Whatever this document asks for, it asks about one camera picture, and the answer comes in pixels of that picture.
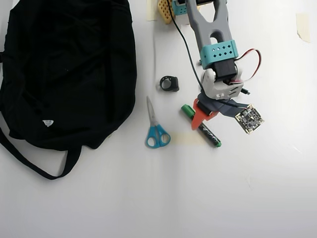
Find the teal bracket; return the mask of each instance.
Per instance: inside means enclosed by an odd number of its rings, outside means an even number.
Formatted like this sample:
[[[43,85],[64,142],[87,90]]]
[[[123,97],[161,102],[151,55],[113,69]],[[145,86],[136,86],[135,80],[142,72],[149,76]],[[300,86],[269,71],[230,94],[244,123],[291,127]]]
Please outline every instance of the teal bracket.
[[[215,62],[238,57],[237,46],[234,40],[204,46],[200,52],[204,69]]]
[[[179,4],[176,0],[172,2],[174,14],[176,16],[187,14],[186,4]]]

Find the circuit board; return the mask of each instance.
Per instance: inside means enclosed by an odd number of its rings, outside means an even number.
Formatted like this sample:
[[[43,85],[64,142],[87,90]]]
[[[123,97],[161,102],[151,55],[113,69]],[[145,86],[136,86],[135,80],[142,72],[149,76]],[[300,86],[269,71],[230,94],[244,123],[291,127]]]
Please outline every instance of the circuit board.
[[[248,105],[247,109],[238,113],[235,118],[248,134],[251,134],[264,122],[261,115],[251,104]]]

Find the white table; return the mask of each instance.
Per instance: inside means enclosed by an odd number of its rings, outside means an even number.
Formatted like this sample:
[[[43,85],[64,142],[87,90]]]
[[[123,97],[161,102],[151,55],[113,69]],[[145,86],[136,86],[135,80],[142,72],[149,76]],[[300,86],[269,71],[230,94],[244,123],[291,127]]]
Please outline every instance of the white table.
[[[207,125],[223,146],[198,140],[179,111],[199,92],[185,46],[173,25],[146,21],[145,0],[131,0],[138,62],[132,115],[98,150],[84,148],[70,175],[53,182],[1,147],[0,237],[316,237],[317,3],[228,2],[239,53],[255,47],[263,54],[259,74],[246,84],[251,95],[237,100],[254,104],[265,123],[249,136],[234,119],[219,115]],[[297,12],[310,15],[310,44],[297,36]],[[189,26],[182,31],[197,61],[194,33]],[[246,72],[256,66],[253,59],[245,61]],[[156,90],[165,75],[179,78],[178,93]],[[158,150],[144,146],[147,95],[176,138]],[[2,117],[0,126],[8,133]],[[32,162],[58,174],[65,153],[10,140]]]

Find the black backpack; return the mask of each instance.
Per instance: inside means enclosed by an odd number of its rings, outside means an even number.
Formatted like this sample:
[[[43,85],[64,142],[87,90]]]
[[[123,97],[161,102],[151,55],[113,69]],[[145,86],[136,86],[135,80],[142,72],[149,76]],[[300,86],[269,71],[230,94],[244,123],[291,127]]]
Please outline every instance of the black backpack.
[[[67,175],[83,145],[97,149],[135,103],[136,55],[127,0],[21,0],[11,10],[0,110],[10,136],[68,151],[52,176],[0,143],[48,179]]]

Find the scissor blade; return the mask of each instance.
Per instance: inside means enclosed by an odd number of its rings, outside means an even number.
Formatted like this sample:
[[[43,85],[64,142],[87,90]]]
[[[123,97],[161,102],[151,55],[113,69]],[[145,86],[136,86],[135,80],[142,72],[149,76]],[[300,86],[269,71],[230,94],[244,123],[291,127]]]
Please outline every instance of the scissor blade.
[[[150,101],[150,98],[148,96],[147,96],[147,104],[148,104],[150,123],[151,123],[151,125],[155,125],[157,120],[156,120],[156,117],[155,117],[153,105],[152,105],[152,103]]]

